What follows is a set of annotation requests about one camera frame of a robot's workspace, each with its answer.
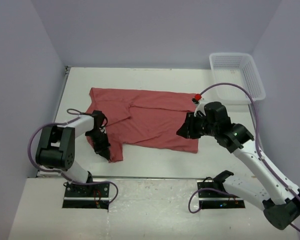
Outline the red t shirt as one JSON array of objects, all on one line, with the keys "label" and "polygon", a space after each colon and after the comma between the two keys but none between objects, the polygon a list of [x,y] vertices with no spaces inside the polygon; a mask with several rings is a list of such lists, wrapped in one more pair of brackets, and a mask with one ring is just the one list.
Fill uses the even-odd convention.
[{"label": "red t shirt", "polygon": [[186,114],[196,108],[194,93],[93,87],[89,96],[87,113],[101,111],[108,120],[109,162],[124,159],[124,145],[198,152],[197,139],[177,135]]}]

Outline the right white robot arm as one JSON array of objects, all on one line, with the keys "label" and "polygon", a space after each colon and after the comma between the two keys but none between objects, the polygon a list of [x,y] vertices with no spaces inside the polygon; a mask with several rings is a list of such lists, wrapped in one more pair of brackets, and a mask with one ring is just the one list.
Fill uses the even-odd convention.
[{"label": "right white robot arm", "polygon": [[260,209],[269,223],[284,230],[300,216],[300,187],[289,180],[260,150],[253,134],[242,124],[233,123],[227,109],[218,101],[193,100],[195,110],[188,112],[176,132],[186,139],[213,137],[229,153],[243,162],[261,186],[244,183],[230,171],[213,180],[217,196],[235,195]]}]

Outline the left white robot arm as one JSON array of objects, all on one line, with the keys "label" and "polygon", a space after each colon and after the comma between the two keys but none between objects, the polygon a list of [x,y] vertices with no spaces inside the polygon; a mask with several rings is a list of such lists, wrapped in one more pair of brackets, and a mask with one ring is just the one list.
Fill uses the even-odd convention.
[{"label": "left white robot arm", "polygon": [[76,118],[62,123],[48,123],[40,127],[28,144],[28,157],[38,170],[61,174],[76,190],[87,197],[93,193],[91,173],[75,161],[76,138],[85,135],[92,142],[94,152],[111,159],[110,142],[106,132],[108,119],[102,111],[78,112]]}]

